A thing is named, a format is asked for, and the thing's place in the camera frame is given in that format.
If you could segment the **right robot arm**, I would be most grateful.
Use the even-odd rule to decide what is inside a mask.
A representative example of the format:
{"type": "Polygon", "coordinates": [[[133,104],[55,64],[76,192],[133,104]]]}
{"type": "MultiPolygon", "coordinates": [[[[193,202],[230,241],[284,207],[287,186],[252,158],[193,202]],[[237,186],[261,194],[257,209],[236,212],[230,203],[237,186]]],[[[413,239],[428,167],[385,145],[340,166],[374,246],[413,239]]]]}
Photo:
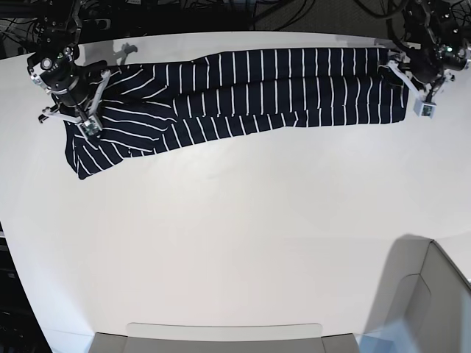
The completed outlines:
{"type": "Polygon", "coordinates": [[[107,67],[104,60],[87,66],[76,64],[82,31],[79,12],[84,4],[84,1],[50,3],[46,8],[46,29],[39,49],[27,59],[30,79],[57,105],[43,113],[46,115],[67,108],[74,111],[73,122],[89,118],[93,103],[92,77],[107,67]]]}

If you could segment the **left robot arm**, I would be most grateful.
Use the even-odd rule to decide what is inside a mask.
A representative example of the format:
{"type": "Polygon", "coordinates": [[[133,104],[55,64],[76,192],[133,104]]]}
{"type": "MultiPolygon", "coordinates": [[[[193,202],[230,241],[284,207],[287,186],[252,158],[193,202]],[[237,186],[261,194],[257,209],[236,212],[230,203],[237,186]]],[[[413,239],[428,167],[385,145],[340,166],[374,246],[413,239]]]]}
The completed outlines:
{"type": "Polygon", "coordinates": [[[462,71],[470,58],[468,39],[451,13],[448,1],[409,1],[403,9],[408,43],[404,49],[418,82],[431,84],[446,70],[462,71]]]}

